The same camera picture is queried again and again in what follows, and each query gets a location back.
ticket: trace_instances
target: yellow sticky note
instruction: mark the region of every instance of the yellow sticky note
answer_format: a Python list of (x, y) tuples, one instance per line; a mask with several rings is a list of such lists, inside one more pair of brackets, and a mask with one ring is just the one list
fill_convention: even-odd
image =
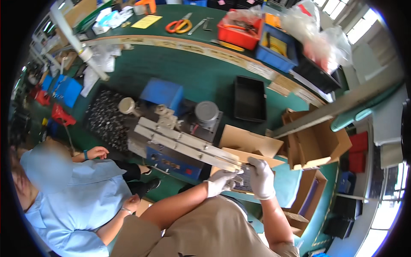
[(163, 18), (163, 16), (147, 15), (146, 17), (142, 18), (141, 20), (137, 21), (131, 26), (133, 28), (148, 28), (151, 24), (153, 24), (161, 18)]

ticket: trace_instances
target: gloved hand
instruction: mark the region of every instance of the gloved hand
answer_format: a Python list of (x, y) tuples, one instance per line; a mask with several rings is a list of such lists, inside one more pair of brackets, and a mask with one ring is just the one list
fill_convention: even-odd
[(237, 172), (231, 172), (226, 170), (219, 170), (214, 173), (208, 180), (204, 182), (208, 183), (207, 198), (221, 194), (223, 191), (231, 191), (236, 186), (233, 178), (237, 176)]
[(250, 167), (250, 183), (254, 197), (260, 200), (268, 200), (275, 196), (274, 173), (268, 163), (253, 157), (248, 157)]

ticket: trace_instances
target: green workbench surface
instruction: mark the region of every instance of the green workbench surface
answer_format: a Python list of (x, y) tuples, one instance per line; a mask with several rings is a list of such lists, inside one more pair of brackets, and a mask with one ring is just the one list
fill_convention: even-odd
[[(168, 33), (165, 30), (165, 27), (173, 22), (173, 21), (178, 21), (180, 20), (184, 15), (187, 13), (192, 12), (192, 15), (190, 17), (190, 21), (193, 24), (193, 27), (199, 23), (202, 19), (205, 19), (207, 17), (213, 18), (209, 21), (207, 28), (212, 29), (212, 31), (206, 31), (203, 30), (203, 25), (198, 27), (195, 32), (192, 35), (187, 35), (186, 33), (178, 34), (178, 33)], [(110, 29), (106, 33), (97, 35), (97, 39), (99, 38), (105, 38), (105, 37), (115, 37), (115, 36), (125, 36), (125, 35), (154, 35), (154, 36), (163, 36), (163, 37), (175, 37), (175, 38), (181, 38), (181, 39), (187, 39), (187, 40), (193, 40), (193, 41), (198, 41), (202, 43), (207, 43), (207, 44), (212, 44), (215, 46), (219, 46), (225, 49), (228, 49), (230, 51), (233, 51), (230, 48), (226, 48), (220, 45), (216, 45), (213, 43), (210, 43), (210, 40), (212, 39), (217, 39), (218, 36), (218, 28), (217, 24), (223, 19), (223, 17), (226, 15), (226, 11), (219, 10), (219, 9), (213, 9), (213, 8), (208, 8), (208, 7), (201, 7), (201, 6), (196, 6), (196, 5), (158, 5), (157, 6), (157, 13), (156, 15), (162, 16), (163, 18), (159, 19), (157, 22), (152, 24), (150, 27), (147, 29), (138, 29), (138, 28), (132, 28), (131, 25), (133, 25), (135, 22), (139, 21), (140, 19), (144, 18), (145, 15), (134, 15), (131, 16), (127, 21), (131, 22), (131, 24), (125, 28), (117, 27), (115, 29)], [(244, 52), (237, 52), (242, 55), (245, 55), (247, 57), (255, 59), (255, 54), (254, 51), (247, 50), (245, 49)], [(303, 86), (307, 90), (309, 90), (311, 93), (316, 94), (314, 91), (306, 87), (303, 83), (300, 81), (296, 80), (292, 75), (289, 73), (285, 73), (274, 66), (271, 66), (267, 63), (264, 63), (265, 66), (275, 70), (276, 72), (280, 73), (283, 76), (286, 76), (287, 78), (291, 79), (292, 81), (298, 83), (299, 85)]]

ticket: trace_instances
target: black pants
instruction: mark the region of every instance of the black pants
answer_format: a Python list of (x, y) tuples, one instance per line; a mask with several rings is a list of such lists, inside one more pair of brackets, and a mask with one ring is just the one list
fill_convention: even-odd
[(141, 172), (140, 168), (135, 163), (128, 163), (113, 160), (120, 169), (124, 169), (127, 172), (123, 174), (123, 179), (127, 182), (127, 186), (129, 187), (132, 194), (138, 194), (140, 199), (142, 199), (148, 192), (148, 185), (141, 181), (133, 181), (131, 180), (140, 180)]

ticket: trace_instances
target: scissors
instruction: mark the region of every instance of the scissors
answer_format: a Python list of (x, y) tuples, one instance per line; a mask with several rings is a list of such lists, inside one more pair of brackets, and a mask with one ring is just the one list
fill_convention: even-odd
[(179, 21), (173, 21), (172, 23), (169, 23), (166, 26), (166, 31), (170, 32), (170, 33), (186, 33), (187, 31), (189, 31), (192, 27), (193, 24), (190, 22), (189, 18), (191, 16), (192, 12), (189, 12), (188, 14), (186, 14), (184, 17), (181, 18), (181, 20)]

